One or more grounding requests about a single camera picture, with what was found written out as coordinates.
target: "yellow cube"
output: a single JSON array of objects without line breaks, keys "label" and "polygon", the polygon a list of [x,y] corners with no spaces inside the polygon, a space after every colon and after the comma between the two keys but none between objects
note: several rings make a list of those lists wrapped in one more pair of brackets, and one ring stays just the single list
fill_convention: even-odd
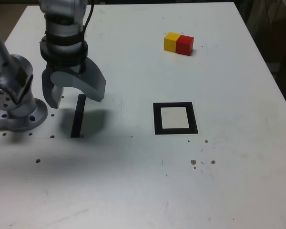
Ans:
[{"label": "yellow cube", "polygon": [[176,52],[177,40],[180,37],[180,34],[169,32],[164,37],[164,47],[163,49],[170,52]]}]

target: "white square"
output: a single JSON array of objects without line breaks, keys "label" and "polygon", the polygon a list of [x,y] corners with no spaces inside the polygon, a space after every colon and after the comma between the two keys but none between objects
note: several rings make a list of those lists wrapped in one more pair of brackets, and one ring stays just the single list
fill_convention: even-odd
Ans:
[{"label": "white square", "polygon": [[185,107],[162,107],[161,117],[163,129],[190,128]]}]

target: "black band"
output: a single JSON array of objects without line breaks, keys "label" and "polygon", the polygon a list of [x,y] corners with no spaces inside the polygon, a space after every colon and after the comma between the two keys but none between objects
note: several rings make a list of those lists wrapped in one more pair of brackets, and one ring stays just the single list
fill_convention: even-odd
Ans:
[{"label": "black band", "polygon": [[46,35],[47,35],[47,41],[49,43],[59,46],[70,46],[82,42],[84,40],[82,32],[69,37],[55,36],[48,32],[46,32]]},{"label": "black band", "polygon": [[47,39],[44,37],[40,42],[40,50],[41,56],[46,62],[61,67],[71,67],[82,64],[88,56],[88,44],[86,41],[84,41],[79,52],[71,55],[58,55],[48,49]]}]

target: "red cube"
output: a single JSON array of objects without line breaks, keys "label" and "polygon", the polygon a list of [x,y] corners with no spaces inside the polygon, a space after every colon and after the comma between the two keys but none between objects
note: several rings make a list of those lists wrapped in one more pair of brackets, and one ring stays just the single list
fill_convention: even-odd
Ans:
[{"label": "red cube", "polygon": [[193,50],[194,37],[188,37],[181,35],[176,44],[176,53],[183,55],[191,55]]}]

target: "white table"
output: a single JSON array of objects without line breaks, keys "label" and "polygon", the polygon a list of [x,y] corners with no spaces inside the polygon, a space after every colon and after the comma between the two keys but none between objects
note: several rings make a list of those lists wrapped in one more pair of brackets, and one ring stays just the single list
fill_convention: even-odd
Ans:
[{"label": "white table", "polygon": [[[44,30],[31,6],[6,42],[40,99]],[[163,51],[169,31],[192,56]],[[0,229],[286,229],[286,102],[233,3],[95,6],[86,35],[105,98],[84,138],[73,88],[38,128],[0,132]],[[156,102],[192,102],[199,134],[155,135]]]}]

